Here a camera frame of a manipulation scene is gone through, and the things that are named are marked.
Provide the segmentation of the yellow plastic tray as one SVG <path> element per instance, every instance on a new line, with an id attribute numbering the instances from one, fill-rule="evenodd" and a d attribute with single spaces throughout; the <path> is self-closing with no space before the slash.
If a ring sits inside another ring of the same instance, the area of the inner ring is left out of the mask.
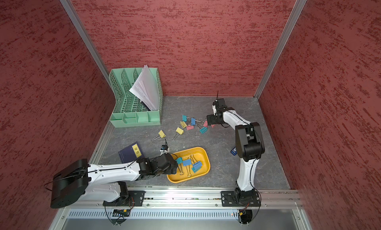
<path id="1" fill-rule="evenodd" d="M 176 152 L 174 153 L 174 155 L 175 155 L 175 160 L 178 157 L 181 157 L 182 159 L 185 159 L 185 160 L 190 159 L 190 155 L 194 155 L 197 161 L 201 161 L 202 167 L 199 171 L 194 173 L 192 171 L 192 165 L 191 165 L 190 166 L 191 177 L 188 177 L 187 171 L 185 167 L 182 165 L 184 175 L 180 175 L 179 169 L 177 169 L 176 174 L 167 175 L 167 178 L 171 183 L 181 183 L 187 180 L 195 179 L 195 178 L 206 175 L 210 171 L 210 161 L 204 148 L 201 148 L 201 147 L 190 148 L 187 150 Z"/>

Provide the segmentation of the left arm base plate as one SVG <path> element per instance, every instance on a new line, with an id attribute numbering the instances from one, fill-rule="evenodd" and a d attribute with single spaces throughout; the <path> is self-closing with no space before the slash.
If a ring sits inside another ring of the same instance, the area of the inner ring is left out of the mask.
<path id="1" fill-rule="evenodd" d="M 145 191 L 128 191 L 123 193 L 113 202 L 103 202 L 104 207 L 141 207 L 143 205 Z"/>

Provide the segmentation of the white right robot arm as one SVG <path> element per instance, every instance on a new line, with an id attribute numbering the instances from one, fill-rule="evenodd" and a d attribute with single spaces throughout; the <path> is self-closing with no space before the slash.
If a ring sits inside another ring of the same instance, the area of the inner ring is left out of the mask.
<path id="1" fill-rule="evenodd" d="M 207 116 L 208 125 L 228 124 L 235 130 L 235 148 L 240 158 L 240 171 L 235 190 L 237 200 L 256 196 L 254 186 L 257 164 L 265 152 L 262 130 L 257 122 L 249 122 L 226 105 L 214 102 L 213 114 Z"/>

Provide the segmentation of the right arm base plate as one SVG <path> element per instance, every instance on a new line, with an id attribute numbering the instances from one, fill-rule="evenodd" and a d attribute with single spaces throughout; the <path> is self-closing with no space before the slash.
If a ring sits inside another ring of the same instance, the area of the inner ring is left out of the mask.
<path id="1" fill-rule="evenodd" d="M 236 188 L 234 191 L 221 191 L 221 202 L 223 207 L 260 207 L 261 198 L 255 189 L 241 191 Z"/>

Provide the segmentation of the teal binder clip bottom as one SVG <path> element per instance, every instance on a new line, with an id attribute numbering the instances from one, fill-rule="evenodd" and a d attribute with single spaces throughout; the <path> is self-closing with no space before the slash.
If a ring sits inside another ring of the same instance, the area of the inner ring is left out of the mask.
<path id="1" fill-rule="evenodd" d="M 197 171 L 199 171 L 200 170 L 200 167 L 192 167 L 192 171 L 194 172 L 194 173 L 196 173 Z"/>

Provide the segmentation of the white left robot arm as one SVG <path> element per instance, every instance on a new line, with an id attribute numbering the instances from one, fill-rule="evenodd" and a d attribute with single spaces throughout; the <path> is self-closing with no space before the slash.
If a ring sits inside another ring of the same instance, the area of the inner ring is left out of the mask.
<path id="1" fill-rule="evenodd" d="M 104 201 L 108 206 L 122 206 L 129 201 L 128 181 L 176 174 L 178 156 L 169 152 L 155 158 L 139 157 L 135 161 L 116 165 L 89 164 L 80 159 L 56 173 L 51 188 L 52 209 L 77 201 Z"/>

